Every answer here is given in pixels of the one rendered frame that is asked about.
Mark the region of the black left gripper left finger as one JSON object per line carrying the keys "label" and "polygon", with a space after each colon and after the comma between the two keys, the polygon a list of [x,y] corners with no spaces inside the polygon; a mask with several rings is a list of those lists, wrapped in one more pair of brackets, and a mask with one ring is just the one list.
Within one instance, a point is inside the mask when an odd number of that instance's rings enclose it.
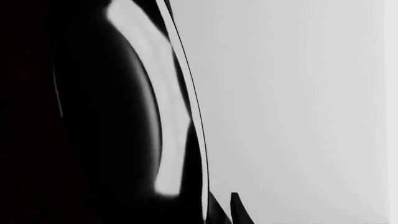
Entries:
{"label": "black left gripper left finger", "polygon": [[208,193],[208,215],[206,224],[232,224],[211,192]]}

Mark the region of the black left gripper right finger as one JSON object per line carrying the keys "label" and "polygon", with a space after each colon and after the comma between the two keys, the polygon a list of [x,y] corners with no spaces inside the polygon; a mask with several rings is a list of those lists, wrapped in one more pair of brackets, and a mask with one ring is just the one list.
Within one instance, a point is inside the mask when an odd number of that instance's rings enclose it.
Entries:
{"label": "black left gripper right finger", "polygon": [[231,193],[230,208],[233,224],[254,224],[237,192]]}

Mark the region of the black frying pan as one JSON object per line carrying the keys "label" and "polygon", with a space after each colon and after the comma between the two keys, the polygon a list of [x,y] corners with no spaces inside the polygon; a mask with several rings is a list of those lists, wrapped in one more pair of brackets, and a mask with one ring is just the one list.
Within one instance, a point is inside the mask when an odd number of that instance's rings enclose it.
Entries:
{"label": "black frying pan", "polygon": [[119,0],[0,0],[0,224],[207,224],[205,148],[183,62],[170,42],[170,0],[127,0],[165,42],[185,118],[178,192],[165,129],[137,48],[108,12]]}

